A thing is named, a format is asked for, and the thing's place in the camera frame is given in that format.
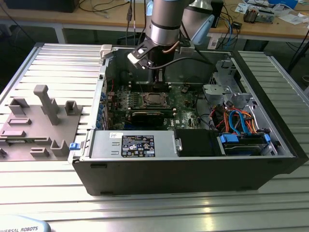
power supply label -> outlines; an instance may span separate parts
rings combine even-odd
[[[122,157],[155,157],[153,135],[123,135]]]

wooden desk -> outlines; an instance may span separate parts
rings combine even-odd
[[[103,3],[105,0],[93,0],[94,4]],[[48,11],[11,10],[0,0],[2,6],[20,25],[52,27],[55,29],[59,43],[66,43],[63,33],[64,28],[71,29],[93,29],[93,30],[126,30],[126,14],[128,4],[108,10],[108,17],[97,15],[93,12],[86,12],[77,8],[73,13],[60,13]],[[226,7],[233,20],[242,23],[240,39],[270,40],[284,42],[301,42],[308,29],[306,24],[292,25],[276,18],[273,24],[254,23],[249,24],[243,21],[243,14],[235,13],[234,9],[241,0],[226,0]],[[115,0],[113,3],[100,6],[100,9],[109,8],[124,3],[123,0]],[[83,8],[91,10],[90,1],[83,3]],[[308,5],[297,5],[296,10],[309,10]],[[14,24],[8,16],[0,9],[0,24]],[[136,31],[141,31],[144,26],[143,4],[136,3]],[[131,22],[129,31],[133,31]],[[227,28],[223,20],[219,21],[217,28],[211,28],[208,36],[214,45],[219,38],[225,36]]]

blue latch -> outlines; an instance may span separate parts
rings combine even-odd
[[[238,137],[236,134],[222,134],[220,136],[221,143],[238,143]]]
[[[70,143],[70,146],[69,146],[70,151],[77,151],[77,150],[80,150],[80,149],[81,149],[81,144]]]
[[[270,143],[270,136],[268,134],[265,134],[264,138],[265,138],[266,142],[269,144]]]

motherboard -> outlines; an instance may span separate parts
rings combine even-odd
[[[121,86],[109,94],[111,130],[199,129],[197,92],[188,86],[171,85],[169,92],[133,92]]]

blue cable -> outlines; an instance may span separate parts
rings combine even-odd
[[[231,37],[232,37],[232,26],[231,26],[231,24],[230,24],[230,22],[228,21],[228,20],[226,20],[226,22],[228,23],[228,26],[229,26],[229,28],[230,28],[230,37],[228,38],[228,41],[227,41],[227,47],[229,47],[230,46],[230,41],[231,41]]]
[[[233,110],[229,117],[228,117],[228,123],[230,124],[230,127],[233,131],[235,131],[238,135],[240,135],[240,132],[238,130],[235,129],[235,127],[233,126],[233,123],[232,123],[232,117],[233,117],[233,114],[234,113],[238,113],[239,114],[239,117],[240,117],[240,121],[241,121],[241,126],[242,126],[242,129],[243,129],[243,132],[245,132],[246,134],[251,134],[248,130],[248,128],[246,127],[246,124],[245,124],[245,119],[243,118],[242,116],[242,113],[238,110]]]

